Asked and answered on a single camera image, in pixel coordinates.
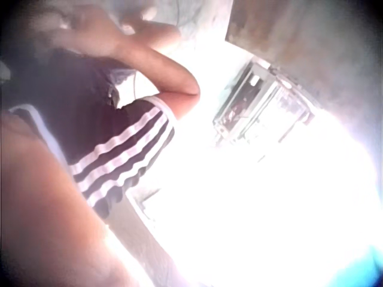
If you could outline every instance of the person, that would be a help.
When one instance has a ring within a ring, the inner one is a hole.
[[[186,68],[158,52],[168,46],[158,37],[163,26],[131,17],[138,32],[127,36],[95,5],[78,6],[71,17],[71,29],[49,31],[56,48],[49,61],[16,69],[5,93],[9,110],[31,125],[105,218],[172,140],[200,90]],[[116,67],[140,71],[159,93],[116,109],[109,97],[116,73],[108,70]]]
[[[1,286],[153,286],[20,117],[1,114]]]

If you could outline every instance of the concrete wall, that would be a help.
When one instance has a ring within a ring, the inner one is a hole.
[[[234,0],[226,39],[306,88],[364,143],[381,174],[382,32],[368,8],[351,1]]]

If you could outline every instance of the hand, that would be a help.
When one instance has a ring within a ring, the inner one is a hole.
[[[92,57],[110,57],[124,37],[109,15],[95,5],[77,6],[72,28],[58,29],[50,35],[54,47]]]

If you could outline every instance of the fabric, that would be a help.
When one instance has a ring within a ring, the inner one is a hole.
[[[31,114],[52,153],[63,154],[79,190],[103,218],[171,141],[175,123],[155,97],[116,109],[109,98],[114,67],[61,51],[45,65],[26,67],[7,92],[18,105],[12,111]]]

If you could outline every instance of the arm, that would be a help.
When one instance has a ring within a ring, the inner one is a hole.
[[[136,286],[117,239],[15,116],[1,116],[1,151],[1,263],[14,283]]]
[[[86,5],[77,8],[75,29],[53,34],[57,47],[77,50],[93,57],[110,57],[142,72],[158,88],[161,98],[177,118],[189,112],[199,100],[194,76],[184,67],[124,35],[102,9]]]

